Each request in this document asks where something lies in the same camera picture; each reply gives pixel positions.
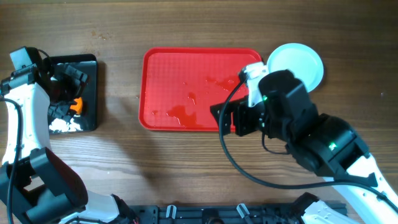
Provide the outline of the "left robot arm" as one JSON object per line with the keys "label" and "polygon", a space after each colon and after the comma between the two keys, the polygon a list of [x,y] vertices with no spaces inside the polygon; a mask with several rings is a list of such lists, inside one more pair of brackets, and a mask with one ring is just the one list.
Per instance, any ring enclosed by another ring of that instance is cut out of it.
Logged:
{"label": "left robot arm", "polygon": [[1,81],[8,113],[1,201],[9,223],[139,223],[139,216],[118,196],[88,191],[51,149],[50,123],[69,122],[81,114],[82,94],[97,92],[96,57],[51,57],[25,46],[10,57],[14,71]]}

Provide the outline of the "light blue plate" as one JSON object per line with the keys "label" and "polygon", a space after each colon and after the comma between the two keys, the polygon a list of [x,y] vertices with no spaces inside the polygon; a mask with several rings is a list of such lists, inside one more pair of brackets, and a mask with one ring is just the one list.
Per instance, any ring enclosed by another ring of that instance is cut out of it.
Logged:
{"label": "light blue plate", "polygon": [[308,92],[322,82],[324,66],[320,56],[307,45],[288,43],[276,48],[267,59],[269,72],[290,70]]}

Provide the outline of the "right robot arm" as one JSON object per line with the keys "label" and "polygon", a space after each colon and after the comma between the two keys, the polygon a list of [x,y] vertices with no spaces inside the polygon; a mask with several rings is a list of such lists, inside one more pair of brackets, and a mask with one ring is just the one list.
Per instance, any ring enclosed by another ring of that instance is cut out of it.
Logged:
{"label": "right robot arm", "polygon": [[366,223],[396,223],[397,194],[385,181],[361,136],[345,120],[318,112],[303,82],[289,70],[255,74],[243,70],[239,84],[249,94],[210,107],[220,138],[259,131],[278,139],[285,154],[333,187]]}

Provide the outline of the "orange sponge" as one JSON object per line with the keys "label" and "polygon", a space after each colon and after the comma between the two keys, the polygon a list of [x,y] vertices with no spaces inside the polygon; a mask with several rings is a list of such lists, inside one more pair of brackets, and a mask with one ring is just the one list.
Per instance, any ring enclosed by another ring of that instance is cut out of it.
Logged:
{"label": "orange sponge", "polygon": [[77,115],[81,115],[83,112],[83,99],[82,97],[75,98],[70,105],[70,109],[74,111]]}

